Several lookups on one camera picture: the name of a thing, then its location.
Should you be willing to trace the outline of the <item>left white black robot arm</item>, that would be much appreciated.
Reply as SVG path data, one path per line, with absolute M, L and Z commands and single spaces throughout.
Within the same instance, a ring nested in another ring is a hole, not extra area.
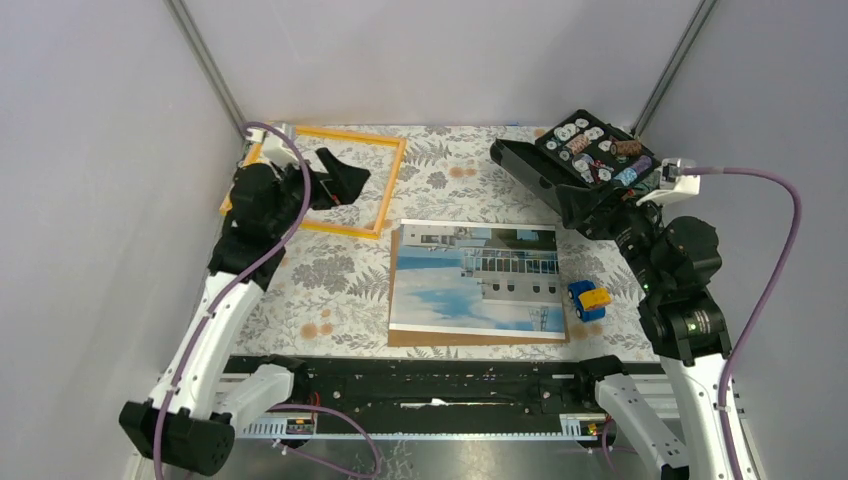
M 315 400 L 303 361 L 279 355 L 267 357 L 226 396 L 218 396 L 217 387 L 236 336 L 284 258 L 281 243 L 298 228 L 301 211 L 350 205 L 371 176 L 326 148 L 316 154 L 321 172 L 296 162 L 263 161 L 237 170 L 189 329 L 148 398 L 126 402 L 119 414 L 132 444 L 156 467 L 214 475 L 237 434 L 259 416 L 277 404 L 296 411 Z

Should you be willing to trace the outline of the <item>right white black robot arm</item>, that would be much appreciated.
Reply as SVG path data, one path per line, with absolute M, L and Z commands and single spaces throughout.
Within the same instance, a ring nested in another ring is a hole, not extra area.
M 604 410 L 660 479 L 756 479 L 723 371 L 732 352 L 725 316 L 707 285 L 722 265 L 714 227 L 691 216 L 662 220 L 660 206 L 624 199 L 616 189 L 555 188 L 567 229 L 612 240 L 644 293 L 640 325 L 675 396 L 679 441 L 641 398 L 614 355 L 579 363 L 573 386 L 583 410 Z

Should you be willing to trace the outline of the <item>orange picture frame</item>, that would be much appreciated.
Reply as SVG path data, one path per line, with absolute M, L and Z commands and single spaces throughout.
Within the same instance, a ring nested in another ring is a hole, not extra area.
M 304 194 L 298 201 L 293 191 L 284 184 L 285 168 L 274 163 L 266 162 L 260 157 L 260 149 L 264 138 L 264 130 L 276 134 L 286 142 L 294 152 L 302 171 L 304 183 L 310 184 L 307 169 L 325 172 L 325 168 L 317 170 L 305 158 L 295 140 L 290 140 L 283 132 L 269 124 L 249 122 L 244 126 L 245 135 L 250 147 L 244 159 L 238 164 L 233 177 L 233 183 L 222 202 L 219 212 L 224 216 L 222 233 L 226 234 L 238 225 L 243 227 L 242 233 L 249 240 L 271 240 L 282 236 L 287 229 L 309 229 L 333 234 L 341 234 L 368 239 L 377 239 L 382 231 L 384 218 L 392 198 L 402 160 L 405 155 L 406 140 L 400 137 L 386 137 L 346 130 L 335 130 L 318 127 L 296 126 L 297 136 L 317 137 L 339 141 L 354 141 L 366 144 L 390 147 L 394 150 L 394 159 L 388 171 L 388 179 L 381 182 L 371 172 L 371 177 L 365 184 L 359 198 L 351 205 L 356 206 L 366 201 L 370 193 L 376 193 L 379 210 L 370 228 L 328 223 L 309 219 L 307 215 L 315 210 L 309 208 L 309 196 Z M 332 209 L 345 208 L 338 206 Z

